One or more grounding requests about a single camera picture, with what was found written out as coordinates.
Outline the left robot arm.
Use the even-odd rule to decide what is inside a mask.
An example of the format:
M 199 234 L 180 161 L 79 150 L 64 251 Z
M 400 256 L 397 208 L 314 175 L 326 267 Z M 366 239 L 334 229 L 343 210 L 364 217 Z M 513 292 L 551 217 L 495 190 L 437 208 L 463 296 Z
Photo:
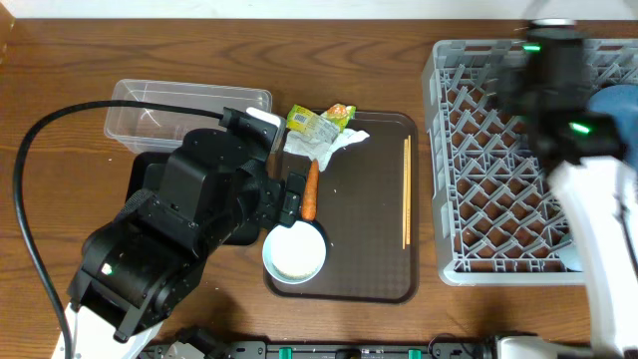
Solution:
M 238 230 L 291 227 L 304 179 L 266 170 L 284 130 L 277 115 L 226 108 L 218 128 L 188 132 L 161 162 L 139 155 L 125 207 L 83 246 L 54 357 L 136 357 Z

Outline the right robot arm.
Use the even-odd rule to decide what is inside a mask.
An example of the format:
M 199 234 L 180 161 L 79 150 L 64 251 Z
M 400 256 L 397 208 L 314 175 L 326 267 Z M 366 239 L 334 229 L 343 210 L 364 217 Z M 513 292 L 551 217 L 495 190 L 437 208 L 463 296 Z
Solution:
M 497 75 L 494 104 L 525 121 L 527 142 L 568 221 L 591 319 L 586 347 L 535 335 L 495 340 L 495 358 L 637 355 L 637 172 L 611 116 L 591 112 L 584 34 L 566 19 L 532 20 L 523 65 Z

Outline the light blue rice bowl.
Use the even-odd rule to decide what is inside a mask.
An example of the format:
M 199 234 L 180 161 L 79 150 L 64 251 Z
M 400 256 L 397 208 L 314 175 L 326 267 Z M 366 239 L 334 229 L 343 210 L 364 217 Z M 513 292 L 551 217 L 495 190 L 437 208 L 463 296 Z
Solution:
M 316 276 L 327 256 L 326 242 L 311 223 L 275 226 L 266 236 L 262 260 L 268 274 L 284 284 L 297 285 Z

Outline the light blue cup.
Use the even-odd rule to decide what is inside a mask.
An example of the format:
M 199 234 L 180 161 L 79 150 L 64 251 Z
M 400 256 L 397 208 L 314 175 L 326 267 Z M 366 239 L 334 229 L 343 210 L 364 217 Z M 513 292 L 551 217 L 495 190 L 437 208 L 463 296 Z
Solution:
M 559 248 L 555 251 L 561 263 L 570 271 L 581 272 L 582 264 L 574 240 L 570 233 L 563 235 Z

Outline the dark blue plate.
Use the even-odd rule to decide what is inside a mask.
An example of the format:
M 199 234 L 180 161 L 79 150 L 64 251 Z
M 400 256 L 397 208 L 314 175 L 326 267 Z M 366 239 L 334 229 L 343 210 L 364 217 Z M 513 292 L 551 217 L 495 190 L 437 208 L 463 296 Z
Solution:
M 625 161 L 637 169 L 637 86 L 615 85 L 604 88 L 589 99 L 588 109 L 613 118 L 621 140 L 628 147 Z

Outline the orange carrot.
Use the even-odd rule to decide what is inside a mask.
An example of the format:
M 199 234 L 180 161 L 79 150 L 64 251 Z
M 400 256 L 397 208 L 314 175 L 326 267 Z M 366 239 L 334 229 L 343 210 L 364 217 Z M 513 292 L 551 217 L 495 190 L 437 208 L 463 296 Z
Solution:
M 316 217 L 319 173 L 319 164 L 313 160 L 308 172 L 301 207 L 301 217 L 306 221 L 313 221 Z

